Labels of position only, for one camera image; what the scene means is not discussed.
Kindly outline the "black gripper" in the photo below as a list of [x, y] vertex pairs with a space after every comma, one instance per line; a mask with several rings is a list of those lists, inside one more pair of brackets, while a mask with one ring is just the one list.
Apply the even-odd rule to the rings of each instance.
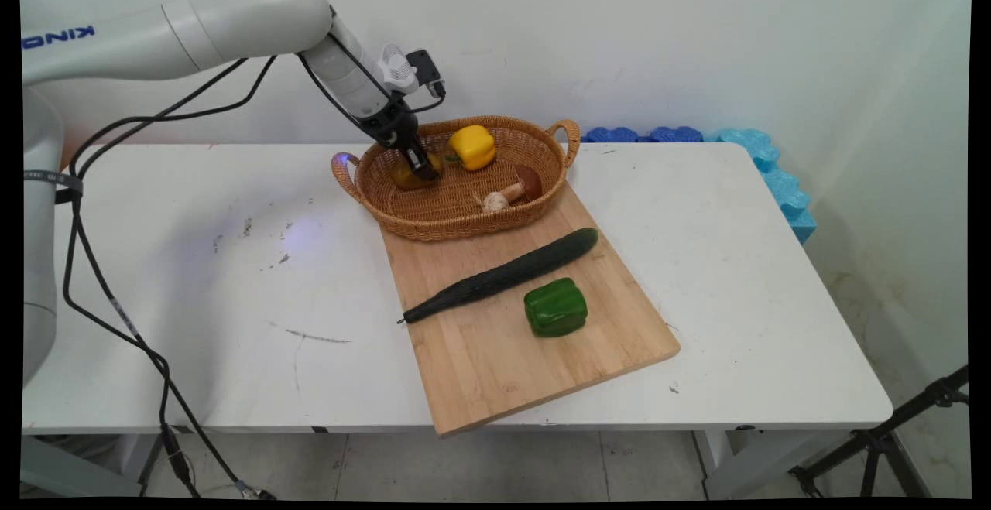
[[403, 150], [408, 181], [430, 182], [443, 173], [441, 159], [421, 148], [418, 117], [405, 101], [386, 102], [375, 114], [361, 118], [361, 129], [386, 149]]

